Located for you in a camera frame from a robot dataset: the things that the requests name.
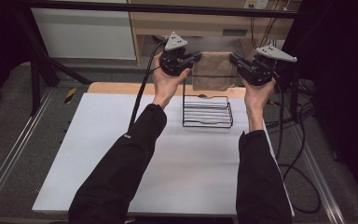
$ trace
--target tripod leg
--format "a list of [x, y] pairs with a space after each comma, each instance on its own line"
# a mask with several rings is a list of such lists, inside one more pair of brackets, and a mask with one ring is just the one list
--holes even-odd
[[76, 79], [77, 81], [79, 81], [79, 82], [81, 82], [81, 83], [83, 83], [83, 84], [89, 85], [89, 84], [93, 83], [93, 81], [88, 80], [88, 79], [85, 78], [85, 77], [82, 77], [82, 76], [79, 75], [78, 73], [76, 73], [76, 72], [72, 71], [71, 69], [65, 67], [63, 64], [61, 64], [61, 63], [55, 61], [54, 59], [50, 58], [48, 55], [46, 55], [46, 57], [47, 57], [47, 59], [50, 61], [50, 63], [51, 63], [54, 67], [60, 69], [60, 70], [61, 70], [62, 72], [64, 72], [66, 75], [68, 75], [68, 76], [70, 76], [70, 77]]
[[22, 28], [25, 37], [28, 40], [28, 43], [30, 43], [30, 49], [31, 53], [36, 57], [36, 60], [38, 62], [38, 66], [40, 67], [40, 74], [48, 84], [48, 86], [57, 86], [60, 80], [58, 79], [56, 73], [48, 64], [48, 61], [43, 55], [44, 49], [40, 46], [40, 43], [36, 36], [34, 35], [34, 32], [28, 23], [27, 19], [24, 16], [24, 13], [21, 8], [14, 8], [14, 6], [11, 9], [11, 12], [18, 22], [19, 26]]

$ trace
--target person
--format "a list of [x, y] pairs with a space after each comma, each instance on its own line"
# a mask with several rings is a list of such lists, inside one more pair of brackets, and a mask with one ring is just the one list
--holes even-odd
[[[73, 224], [122, 224], [152, 159], [156, 140], [164, 130], [164, 108], [178, 85], [187, 77], [171, 77], [159, 68], [154, 58], [155, 97], [127, 133], [107, 151], [86, 181], [78, 189], [68, 211]], [[239, 140], [236, 209], [240, 224], [292, 223], [292, 212], [277, 163], [270, 154], [263, 125], [263, 109], [273, 93], [275, 80], [256, 87], [242, 80], [246, 88], [244, 102], [249, 132]]]

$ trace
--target black sleeve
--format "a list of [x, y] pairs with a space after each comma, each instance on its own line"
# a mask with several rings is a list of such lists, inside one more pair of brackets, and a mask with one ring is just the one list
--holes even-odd
[[166, 123], [159, 105], [146, 107], [77, 191], [68, 211], [70, 223], [124, 223]]
[[243, 133], [239, 148], [236, 207], [240, 224], [292, 223], [292, 210], [266, 133]]

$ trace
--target white cabinet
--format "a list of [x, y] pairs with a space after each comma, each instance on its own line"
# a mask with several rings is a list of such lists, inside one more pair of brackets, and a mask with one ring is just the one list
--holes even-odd
[[34, 8], [33, 13], [51, 57], [135, 60], [128, 12]]

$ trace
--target white table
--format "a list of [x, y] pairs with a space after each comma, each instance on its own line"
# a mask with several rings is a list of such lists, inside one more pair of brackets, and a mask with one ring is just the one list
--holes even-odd
[[[243, 99], [229, 101], [234, 125], [227, 133], [206, 133], [182, 127], [182, 97], [172, 98], [165, 109], [167, 126], [131, 202], [130, 215], [236, 215], [238, 140], [248, 124]], [[127, 131], [134, 102], [135, 95], [84, 94], [34, 211], [68, 211], [77, 189]], [[138, 115], [150, 102], [152, 96], [143, 97]]]

